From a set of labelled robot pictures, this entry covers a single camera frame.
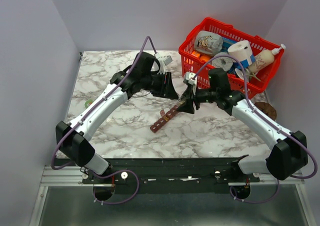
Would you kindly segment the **brown round object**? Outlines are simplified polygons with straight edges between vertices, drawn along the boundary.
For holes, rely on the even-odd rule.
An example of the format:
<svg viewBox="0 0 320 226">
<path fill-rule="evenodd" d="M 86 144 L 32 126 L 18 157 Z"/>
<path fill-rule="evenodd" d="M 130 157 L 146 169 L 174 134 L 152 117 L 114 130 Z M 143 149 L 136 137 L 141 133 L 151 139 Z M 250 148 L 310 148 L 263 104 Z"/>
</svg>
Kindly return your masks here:
<svg viewBox="0 0 320 226">
<path fill-rule="evenodd" d="M 254 105 L 273 121 L 277 119 L 277 111 L 269 103 L 263 102 L 263 101 L 257 101 L 254 103 Z"/>
</svg>

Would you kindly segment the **white paper plate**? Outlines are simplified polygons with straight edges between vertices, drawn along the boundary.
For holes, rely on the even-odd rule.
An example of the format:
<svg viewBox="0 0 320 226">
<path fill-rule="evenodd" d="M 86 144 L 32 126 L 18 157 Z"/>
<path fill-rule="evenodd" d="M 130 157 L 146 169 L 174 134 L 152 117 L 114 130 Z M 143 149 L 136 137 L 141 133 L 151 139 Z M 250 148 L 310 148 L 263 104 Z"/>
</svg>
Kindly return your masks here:
<svg viewBox="0 0 320 226">
<path fill-rule="evenodd" d="M 235 69 L 235 74 L 236 74 L 241 80 L 245 80 L 245 79 L 246 79 L 246 80 L 249 80 L 250 77 L 251 77 L 251 72 L 250 72 L 247 68 L 244 69 L 244 72 L 242 72 L 241 69 L 236 68 L 236 69 Z"/>
</svg>

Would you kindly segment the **black metal base frame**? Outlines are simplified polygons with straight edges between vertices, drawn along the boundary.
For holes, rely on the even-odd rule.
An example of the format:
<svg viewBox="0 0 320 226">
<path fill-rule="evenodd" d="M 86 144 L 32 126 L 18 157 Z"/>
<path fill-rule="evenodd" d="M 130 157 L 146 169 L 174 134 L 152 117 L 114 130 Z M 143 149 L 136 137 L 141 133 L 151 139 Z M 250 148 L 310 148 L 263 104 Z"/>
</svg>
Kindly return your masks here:
<svg viewBox="0 0 320 226">
<path fill-rule="evenodd" d="M 253 174 L 244 174 L 236 165 L 236 157 L 221 158 L 109 158 L 111 164 L 104 175 L 94 176 L 83 169 L 85 186 L 92 186 L 102 197 L 138 194 L 227 194 L 229 184 L 243 186 L 259 182 Z"/>
</svg>

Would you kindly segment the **red weekly pill organizer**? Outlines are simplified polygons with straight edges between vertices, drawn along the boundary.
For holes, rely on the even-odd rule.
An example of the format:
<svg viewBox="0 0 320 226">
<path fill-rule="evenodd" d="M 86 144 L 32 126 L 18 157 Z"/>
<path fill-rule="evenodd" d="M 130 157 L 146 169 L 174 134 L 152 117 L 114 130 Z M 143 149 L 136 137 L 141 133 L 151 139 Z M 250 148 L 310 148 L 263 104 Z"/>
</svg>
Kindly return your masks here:
<svg viewBox="0 0 320 226">
<path fill-rule="evenodd" d="M 164 109 L 160 111 L 160 118 L 150 126 L 150 130 L 153 133 L 159 131 L 164 125 L 166 125 L 171 119 L 173 119 L 179 112 L 177 111 L 179 104 L 174 105 L 170 110 L 165 112 Z"/>
</svg>

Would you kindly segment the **cream lotion pump bottle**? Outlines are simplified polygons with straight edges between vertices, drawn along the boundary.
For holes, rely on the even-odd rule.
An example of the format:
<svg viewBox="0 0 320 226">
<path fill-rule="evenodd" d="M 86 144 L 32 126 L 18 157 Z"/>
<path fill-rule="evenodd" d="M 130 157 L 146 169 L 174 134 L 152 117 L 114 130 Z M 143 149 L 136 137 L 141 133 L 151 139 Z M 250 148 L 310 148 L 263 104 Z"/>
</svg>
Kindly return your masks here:
<svg viewBox="0 0 320 226">
<path fill-rule="evenodd" d="M 264 69 L 268 65 L 275 61 L 275 56 L 280 53 L 281 50 L 285 50 L 286 46 L 281 44 L 280 47 L 274 48 L 272 50 L 264 49 L 255 58 L 255 62 L 247 67 L 250 73 L 256 74 L 260 70 Z"/>
</svg>

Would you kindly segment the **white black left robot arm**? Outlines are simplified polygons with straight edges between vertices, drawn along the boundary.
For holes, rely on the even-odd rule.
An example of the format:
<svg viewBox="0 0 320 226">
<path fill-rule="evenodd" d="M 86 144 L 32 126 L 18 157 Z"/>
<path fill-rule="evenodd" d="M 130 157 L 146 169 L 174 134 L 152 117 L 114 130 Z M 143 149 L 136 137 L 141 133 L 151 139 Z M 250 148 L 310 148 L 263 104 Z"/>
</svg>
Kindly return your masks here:
<svg viewBox="0 0 320 226">
<path fill-rule="evenodd" d="M 132 65 L 112 76 L 106 89 L 84 112 L 69 123 L 57 124 L 57 149 L 79 167 L 93 171 L 99 183 L 107 183 L 111 165 L 95 151 L 90 140 L 114 110 L 141 90 L 154 97 L 177 100 L 172 74 L 165 70 L 172 61 L 171 56 L 139 52 Z"/>
</svg>

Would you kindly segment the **grey wrapped printed paper roll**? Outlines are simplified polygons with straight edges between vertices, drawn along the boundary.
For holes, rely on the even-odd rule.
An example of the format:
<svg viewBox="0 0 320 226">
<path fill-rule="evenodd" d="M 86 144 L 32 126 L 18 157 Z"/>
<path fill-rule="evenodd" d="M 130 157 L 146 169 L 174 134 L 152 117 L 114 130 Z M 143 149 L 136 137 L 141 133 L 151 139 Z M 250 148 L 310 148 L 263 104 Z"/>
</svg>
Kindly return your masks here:
<svg viewBox="0 0 320 226">
<path fill-rule="evenodd" d="M 209 56 L 215 56 L 223 48 L 223 38 L 216 33 L 201 30 L 194 42 L 194 50 Z"/>
</svg>

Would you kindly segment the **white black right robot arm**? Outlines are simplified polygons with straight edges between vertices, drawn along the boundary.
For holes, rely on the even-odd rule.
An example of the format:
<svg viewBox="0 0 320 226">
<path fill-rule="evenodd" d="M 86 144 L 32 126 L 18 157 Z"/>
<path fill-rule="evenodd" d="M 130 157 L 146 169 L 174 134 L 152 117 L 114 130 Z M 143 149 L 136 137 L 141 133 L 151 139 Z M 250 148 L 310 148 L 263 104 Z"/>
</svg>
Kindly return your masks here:
<svg viewBox="0 0 320 226">
<path fill-rule="evenodd" d="M 270 154 L 244 155 L 230 169 L 230 177 L 241 182 L 248 175 L 270 174 L 285 180 L 308 163 L 306 136 L 301 131 L 292 132 L 276 124 L 238 90 L 231 90 L 227 73 L 221 68 L 209 70 L 209 88 L 199 89 L 195 73 L 186 72 L 183 82 L 187 85 L 182 94 L 184 103 L 177 111 L 194 114 L 201 103 L 216 103 L 230 116 L 242 121 L 269 147 Z"/>
</svg>

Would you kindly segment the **blue box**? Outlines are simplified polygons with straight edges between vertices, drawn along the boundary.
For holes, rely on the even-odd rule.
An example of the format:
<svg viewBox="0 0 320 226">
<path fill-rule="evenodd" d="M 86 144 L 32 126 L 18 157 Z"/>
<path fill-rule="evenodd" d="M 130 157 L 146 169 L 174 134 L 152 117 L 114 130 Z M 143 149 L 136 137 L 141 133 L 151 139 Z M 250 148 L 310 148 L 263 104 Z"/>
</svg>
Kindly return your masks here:
<svg viewBox="0 0 320 226">
<path fill-rule="evenodd" d="M 231 45 L 237 43 L 237 41 L 229 39 L 229 38 L 226 38 L 226 37 L 223 37 L 222 40 L 223 40 L 222 46 L 224 48 L 229 48 Z"/>
</svg>

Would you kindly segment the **red plastic basket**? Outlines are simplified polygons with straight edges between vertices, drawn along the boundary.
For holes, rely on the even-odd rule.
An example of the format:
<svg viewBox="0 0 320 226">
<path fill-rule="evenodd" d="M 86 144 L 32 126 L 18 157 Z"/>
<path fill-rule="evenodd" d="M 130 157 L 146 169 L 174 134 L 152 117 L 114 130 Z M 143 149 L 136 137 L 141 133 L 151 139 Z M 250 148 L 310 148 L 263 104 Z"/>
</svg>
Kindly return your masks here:
<svg viewBox="0 0 320 226">
<path fill-rule="evenodd" d="M 211 17 L 197 25 L 180 45 L 182 74 L 196 75 L 201 89 L 210 86 L 208 72 L 218 68 L 233 90 L 248 91 L 249 98 L 263 93 L 275 76 L 285 52 L 259 36 L 252 36 Z"/>
</svg>

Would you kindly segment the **orange ball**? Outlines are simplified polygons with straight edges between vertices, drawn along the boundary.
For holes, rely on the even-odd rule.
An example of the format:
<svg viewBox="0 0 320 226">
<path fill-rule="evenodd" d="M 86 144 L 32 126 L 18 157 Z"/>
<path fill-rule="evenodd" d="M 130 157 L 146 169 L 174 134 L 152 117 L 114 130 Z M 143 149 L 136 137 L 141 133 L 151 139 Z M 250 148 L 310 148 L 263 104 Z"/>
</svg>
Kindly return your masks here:
<svg viewBox="0 0 320 226">
<path fill-rule="evenodd" d="M 199 60 L 200 60 L 201 62 L 203 62 L 203 63 L 208 62 L 210 59 L 211 59 L 211 57 L 208 56 L 208 55 L 202 55 L 202 56 L 199 58 Z"/>
</svg>

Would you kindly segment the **grey wrapped small paper roll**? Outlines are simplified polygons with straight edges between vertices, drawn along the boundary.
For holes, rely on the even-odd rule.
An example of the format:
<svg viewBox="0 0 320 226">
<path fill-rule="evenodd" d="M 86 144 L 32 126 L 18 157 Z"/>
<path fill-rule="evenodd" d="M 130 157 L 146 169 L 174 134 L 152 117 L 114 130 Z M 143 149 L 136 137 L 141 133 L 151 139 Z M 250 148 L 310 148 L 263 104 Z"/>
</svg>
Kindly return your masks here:
<svg viewBox="0 0 320 226">
<path fill-rule="evenodd" d="M 211 65 L 215 68 L 221 68 L 224 71 L 228 72 L 233 67 L 233 60 L 229 57 L 227 52 L 219 52 L 214 56 L 214 60 L 212 60 Z"/>
</svg>

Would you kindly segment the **clear bottle yellow pills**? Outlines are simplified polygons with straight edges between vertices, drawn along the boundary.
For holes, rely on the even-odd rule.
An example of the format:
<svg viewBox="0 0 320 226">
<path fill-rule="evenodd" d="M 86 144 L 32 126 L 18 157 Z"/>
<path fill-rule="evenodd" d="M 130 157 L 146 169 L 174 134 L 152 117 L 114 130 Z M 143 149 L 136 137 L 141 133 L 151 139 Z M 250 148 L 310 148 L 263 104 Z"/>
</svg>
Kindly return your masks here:
<svg viewBox="0 0 320 226">
<path fill-rule="evenodd" d="M 176 105 L 179 107 L 179 106 L 183 105 L 185 102 L 186 102 L 186 99 L 179 99 L 179 101 L 177 102 Z"/>
</svg>

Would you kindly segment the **orange snack box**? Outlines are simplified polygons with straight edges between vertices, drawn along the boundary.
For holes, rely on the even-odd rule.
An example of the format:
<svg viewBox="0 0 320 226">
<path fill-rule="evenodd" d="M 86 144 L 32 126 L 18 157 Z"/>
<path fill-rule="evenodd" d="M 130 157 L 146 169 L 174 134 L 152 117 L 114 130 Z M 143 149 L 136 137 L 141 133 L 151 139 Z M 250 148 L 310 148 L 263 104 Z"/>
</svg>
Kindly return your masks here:
<svg viewBox="0 0 320 226">
<path fill-rule="evenodd" d="M 195 50 L 191 53 L 191 55 L 196 57 L 196 58 L 200 58 L 201 57 L 201 54 L 199 52 L 195 51 Z"/>
</svg>

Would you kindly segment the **white toilet roll blue tape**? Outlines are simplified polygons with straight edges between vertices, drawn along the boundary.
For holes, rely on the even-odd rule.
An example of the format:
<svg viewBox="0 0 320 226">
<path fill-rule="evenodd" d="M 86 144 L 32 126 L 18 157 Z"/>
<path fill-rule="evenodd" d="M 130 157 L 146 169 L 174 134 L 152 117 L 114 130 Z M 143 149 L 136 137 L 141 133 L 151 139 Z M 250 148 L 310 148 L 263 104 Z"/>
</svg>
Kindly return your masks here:
<svg viewBox="0 0 320 226">
<path fill-rule="evenodd" d="M 244 68 L 247 68 L 256 61 L 248 40 L 242 40 L 232 44 L 227 49 L 227 52 L 231 57 L 237 59 Z"/>
</svg>

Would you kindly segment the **aluminium rail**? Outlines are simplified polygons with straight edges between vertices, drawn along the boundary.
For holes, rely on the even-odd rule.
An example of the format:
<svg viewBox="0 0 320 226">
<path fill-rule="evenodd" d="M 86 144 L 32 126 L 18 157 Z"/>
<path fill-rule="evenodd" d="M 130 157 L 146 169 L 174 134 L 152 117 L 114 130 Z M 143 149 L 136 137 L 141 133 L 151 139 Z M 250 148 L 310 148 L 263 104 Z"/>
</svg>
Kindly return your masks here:
<svg viewBox="0 0 320 226">
<path fill-rule="evenodd" d="M 42 187 L 92 187 L 92 184 L 84 184 L 82 172 L 78 166 L 67 166 L 60 170 L 53 170 L 45 166 L 40 180 Z"/>
</svg>

